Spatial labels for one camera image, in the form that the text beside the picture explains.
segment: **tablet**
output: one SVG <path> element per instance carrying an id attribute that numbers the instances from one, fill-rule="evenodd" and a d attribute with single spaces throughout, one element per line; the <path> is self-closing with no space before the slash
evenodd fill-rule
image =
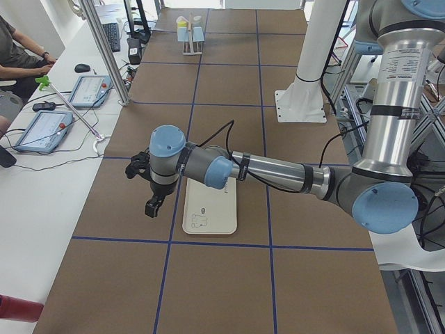
<path id="1" fill-rule="evenodd" d="M 103 75 L 84 75 L 77 79 L 69 101 L 76 108 L 91 108 L 105 102 L 112 86 L 111 78 Z"/>
<path id="2" fill-rule="evenodd" d="M 41 110 L 20 136 L 14 148 L 20 152 L 51 153 L 73 122 L 70 111 Z"/>

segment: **person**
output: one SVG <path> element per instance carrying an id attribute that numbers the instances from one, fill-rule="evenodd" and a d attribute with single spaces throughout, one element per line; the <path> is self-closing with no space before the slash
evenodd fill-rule
<path id="1" fill-rule="evenodd" d="M 42 57 L 29 55 L 24 48 Z M 36 77 L 47 74 L 56 59 L 30 37 L 11 26 L 0 16 L 0 80 L 15 80 L 12 92 L 23 100 L 29 99 L 38 87 Z"/>
<path id="2" fill-rule="evenodd" d="M 6 117 L 0 115 L 0 138 L 8 131 L 11 122 Z"/>

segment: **person's hand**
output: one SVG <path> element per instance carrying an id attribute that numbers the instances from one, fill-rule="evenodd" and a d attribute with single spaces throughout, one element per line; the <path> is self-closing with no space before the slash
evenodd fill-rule
<path id="1" fill-rule="evenodd" d="M 45 75 L 48 74 L 51 67 L 53 67 L 53 65 L 50 64 L 50 65 L 45 65 L 41 68 L 36 68 L 36 70 L 38 71 L 38 75 Z"/>
<path id="2" fill-rule="evenodd" d="M 57 61 L 57 59 L 55 59 L 51 54 L 45 54 L 44 59 L 51 65 L 55 64 Z"/>

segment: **red bottle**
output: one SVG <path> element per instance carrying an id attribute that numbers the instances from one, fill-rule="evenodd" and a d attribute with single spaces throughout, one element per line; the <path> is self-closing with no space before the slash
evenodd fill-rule
<path id="1" fill-rule="evenodd" d="M 0 318 L 36 322 L 43 310 L 43 304 L 0 295 Z"/>

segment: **computer mouse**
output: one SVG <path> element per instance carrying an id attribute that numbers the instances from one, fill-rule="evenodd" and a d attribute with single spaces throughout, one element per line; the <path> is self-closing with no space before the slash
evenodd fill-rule
<path id="1" fill-rule="evenodd" d="M 91 67 L 86 64 L 77 64 L 76 67 L 74 68 L 74 71 L 76 73 L 84 73 L 84 72 L 88 72 L 90 70 L 91 70 Z"/>

